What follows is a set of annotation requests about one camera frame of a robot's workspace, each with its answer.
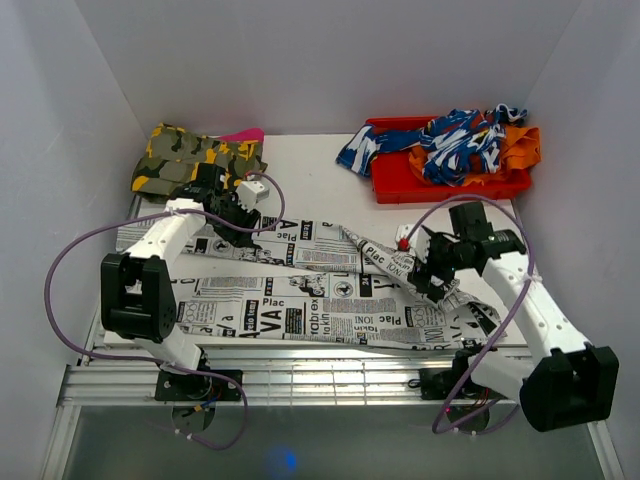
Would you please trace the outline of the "newspaper print trousers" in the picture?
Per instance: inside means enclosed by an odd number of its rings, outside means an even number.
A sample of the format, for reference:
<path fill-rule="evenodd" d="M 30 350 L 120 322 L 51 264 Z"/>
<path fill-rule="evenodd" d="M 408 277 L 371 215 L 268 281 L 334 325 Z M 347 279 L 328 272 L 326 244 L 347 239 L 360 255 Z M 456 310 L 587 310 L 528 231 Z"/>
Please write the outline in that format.
<path fill-rule="evenodd" d="M 411 295 L 389 248 L 332 223 L 263 219 L 256 248 L 237 248 L 206 225 L 170 268 L 186 334 L 258 341 L 327 342 L 433 351 L 485 343 L 500 313 L 453 290 L 434 307 Z"/>

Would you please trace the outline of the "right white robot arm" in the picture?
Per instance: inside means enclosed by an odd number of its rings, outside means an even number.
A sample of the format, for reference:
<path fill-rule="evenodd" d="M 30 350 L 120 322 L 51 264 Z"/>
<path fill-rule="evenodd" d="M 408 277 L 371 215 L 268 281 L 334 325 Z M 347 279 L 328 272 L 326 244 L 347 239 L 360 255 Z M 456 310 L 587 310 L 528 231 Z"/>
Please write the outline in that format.
<path fill-rule="evenodd" d="M 495 229 L 484 197 L 455 200 L 449 209 L 451 233 L 435 232 L 422 221 L 398 228 L 398 249 L 414 258 L 408 283 L 437 302 L 457 272 L 473 270 L 508 313 L 485 346 L 465 346 L 449 369 L 421 375 L 422 397 L 476 398 L 470 413 L 450 422 L 467 434 L 473 431 L 470 421 L 501 399 L 516 402 L 538 432 L 607 419 L 619 371 L 613 350 L 594 345 L 574 327 L 535 277 L 521 227 Z"/>

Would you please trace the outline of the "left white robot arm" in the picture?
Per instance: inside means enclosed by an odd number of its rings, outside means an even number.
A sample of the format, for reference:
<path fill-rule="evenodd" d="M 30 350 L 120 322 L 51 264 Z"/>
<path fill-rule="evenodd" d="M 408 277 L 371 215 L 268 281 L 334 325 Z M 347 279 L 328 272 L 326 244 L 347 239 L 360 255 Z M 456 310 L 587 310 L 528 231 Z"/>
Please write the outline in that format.
<path fill-rule="evenodd" d="M 194 400 L 210 392 L 212 376 L 199 366 L 201 348 L 176 326 L 170 268 L 208 223 L 233 246 L 248 242 L 260 218 L 256 206 L 269 196 L 269 187 L 255 177 L 241 179 L 232 190 L 224 180 L 220 167 L 199 167 L 193 180 L 169 195 L 168 215 L 123 253 L 107 255 L 100 268 L 103 328 L 135 342 L 161 363 L 183 368 L 177 386 Z"/>

